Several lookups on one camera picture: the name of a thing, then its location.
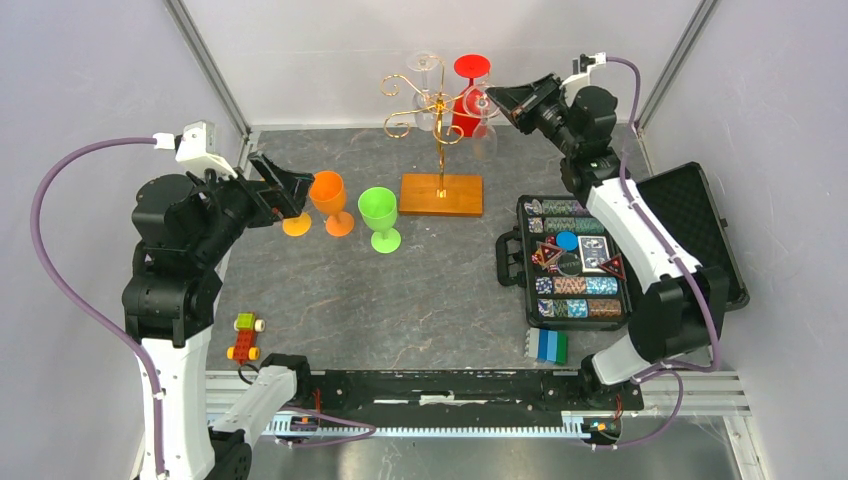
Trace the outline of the yellow wine glass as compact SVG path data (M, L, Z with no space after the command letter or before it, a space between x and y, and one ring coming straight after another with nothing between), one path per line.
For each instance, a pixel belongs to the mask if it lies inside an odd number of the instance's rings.
M285 235L291 237L300 237L305 235L312 226L311 216L304 212L297 217L286 218L282 221L282 231Z

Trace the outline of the orange wine glass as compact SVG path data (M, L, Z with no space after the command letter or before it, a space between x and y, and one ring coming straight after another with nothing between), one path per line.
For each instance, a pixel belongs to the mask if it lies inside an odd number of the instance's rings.
M315 208L326 216L325 229L331 236L344 237L352 232L354 218L345 210L345 185L337 172L317 172L309 197Z

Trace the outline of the clear flute glass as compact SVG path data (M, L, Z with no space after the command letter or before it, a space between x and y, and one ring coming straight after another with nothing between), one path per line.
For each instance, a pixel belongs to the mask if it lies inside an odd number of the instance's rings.
M492 124L500 114L489 96L490 85L485 82L471 86L463 100L466 114L477 120L471 131L470 145L474 157L480 161L492 160L497 154L498 137Z

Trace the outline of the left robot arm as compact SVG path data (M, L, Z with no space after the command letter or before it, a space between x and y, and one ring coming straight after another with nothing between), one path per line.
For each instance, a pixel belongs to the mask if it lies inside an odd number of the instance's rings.
M122 305L126 333L142 351L144 479L244 479L276 410L302 407L314 394L306 359L274 354L225 416L207 420L218 265L247 229L299 216L315 181L260 152L249 161L257 179L205 168L155 178L136 196L140 239Z

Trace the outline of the green wine glass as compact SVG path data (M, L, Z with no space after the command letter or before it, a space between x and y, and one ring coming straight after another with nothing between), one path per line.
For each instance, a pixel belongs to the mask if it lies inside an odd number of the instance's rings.
M394 192L382 186L368 188L359 196L357 207L366 226L372 231L372 248L381 254L396 251L402 238L395 229L398 206Z

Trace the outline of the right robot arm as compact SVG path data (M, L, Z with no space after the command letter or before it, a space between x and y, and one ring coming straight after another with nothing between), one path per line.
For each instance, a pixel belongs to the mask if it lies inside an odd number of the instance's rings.
M566 189L601 222L642 290L626 334L589 358L580 400L602 408L618 384L674 368L711 372L720 365L720 332L729 290L719 267L705 267L652 212L610 145L618 100L592 85L566 96L549 74L529 84L490 87L488 99L524 134L539 131L563 155Z

